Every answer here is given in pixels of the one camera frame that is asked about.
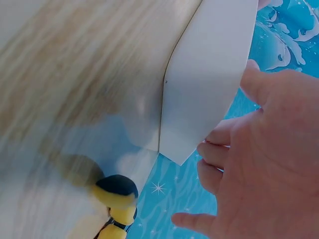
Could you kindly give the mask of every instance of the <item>white cardboard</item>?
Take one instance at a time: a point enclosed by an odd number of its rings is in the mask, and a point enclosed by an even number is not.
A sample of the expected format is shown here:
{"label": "white cardboard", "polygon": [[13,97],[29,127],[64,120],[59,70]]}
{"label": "white cardboard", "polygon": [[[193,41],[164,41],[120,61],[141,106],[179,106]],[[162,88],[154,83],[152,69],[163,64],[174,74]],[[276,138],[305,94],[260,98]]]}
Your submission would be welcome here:
{"label": "white cardboard", "polygon": [[203,0],[169,62],[159,152],[182,165],[224,118],[240,85],[258,0]]}

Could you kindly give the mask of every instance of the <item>fingernail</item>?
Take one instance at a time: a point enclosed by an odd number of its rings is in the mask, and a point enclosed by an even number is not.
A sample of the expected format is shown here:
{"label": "fingernail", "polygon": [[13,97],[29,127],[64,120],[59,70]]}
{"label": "fingernail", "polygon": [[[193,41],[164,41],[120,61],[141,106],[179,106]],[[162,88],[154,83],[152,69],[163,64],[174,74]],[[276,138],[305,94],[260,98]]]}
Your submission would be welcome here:
{"label": "fingernail", "polygon": [[246,68],[249,68],[249,69],[257,69],[257,70],[260,70],[258,64],[256,61],[252,60],[252,59],[249,59],[247,61],[247,65],[246,65]]}

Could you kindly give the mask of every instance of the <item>finger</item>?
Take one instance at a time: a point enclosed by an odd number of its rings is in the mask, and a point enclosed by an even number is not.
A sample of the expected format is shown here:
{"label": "finger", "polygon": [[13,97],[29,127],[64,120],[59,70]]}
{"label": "finger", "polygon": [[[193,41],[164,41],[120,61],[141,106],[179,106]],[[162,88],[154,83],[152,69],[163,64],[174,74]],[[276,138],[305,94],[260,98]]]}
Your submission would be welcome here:
{"label": "finger", "polygon": [[270,3],[271,3],[271,0],[259,0],[259,2],[258,2],[258,10],[264,8],[265,6],[267,6]]}
{"label": "finger", "polygon": [[214,145],[211,143],[201,143],[197,147],[197,152],[203,157],[207,164],[220,169],[224,169],[228,151],[228,147]]}
{"label": "finger", "polygon": [[206,141],[216,145],[230,145],[230,133],[238,122],[238,118],[222,120],[206,137]]}
{"label": "finger", "polygon": [[197,163],[198,178],[203,188],[216,195],[223,177],[223,173],[216,167],[207,164],[204,160]]}
{"label": "finger", "polygon": [[259,71],[255,61],[249,60],[240,82],[241,89],[246,96],[261,106],[265,105],[271,89],[272,78],[269,76]]}
{"label": "finger", "polygon": [[188,213],[175,213],[171,220],[178,227],[187,228],[191,231],[211,236],[212,225],[215,218],[215,216],[209,214],[192,215]]}

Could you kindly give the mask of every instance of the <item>yellow toy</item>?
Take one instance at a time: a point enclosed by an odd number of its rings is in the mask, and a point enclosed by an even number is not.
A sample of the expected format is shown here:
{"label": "yellow toy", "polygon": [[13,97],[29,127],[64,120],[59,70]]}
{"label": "yellow toy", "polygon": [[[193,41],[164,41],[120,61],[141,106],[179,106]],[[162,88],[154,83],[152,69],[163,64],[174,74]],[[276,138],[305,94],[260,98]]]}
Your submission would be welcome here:
{"label": "yellow toy", "polygon": [[93,187],[93,194],[110,214],[94,239],[125,239],[137,215],[135,183],[125,176],[113,175],[99,180]]}

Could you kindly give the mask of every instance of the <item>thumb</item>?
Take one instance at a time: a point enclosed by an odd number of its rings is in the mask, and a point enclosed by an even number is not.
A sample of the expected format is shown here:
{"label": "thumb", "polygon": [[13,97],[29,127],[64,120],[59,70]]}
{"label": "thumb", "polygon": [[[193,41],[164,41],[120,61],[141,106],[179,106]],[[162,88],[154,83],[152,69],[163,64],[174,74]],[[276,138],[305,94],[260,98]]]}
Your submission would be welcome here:
{"label": "thumb", "polygon": [[271,88],[271,74],[259,71],[254,60],[248,60],[240,87],[248,98],[263,106]]}
{"label": "thumb", "polygon": [[215,216],[209,214],[193,215],[188,213],[176,213],[172,216],[171,220],[178,227],[187,228],[191,231],[211,237]]}

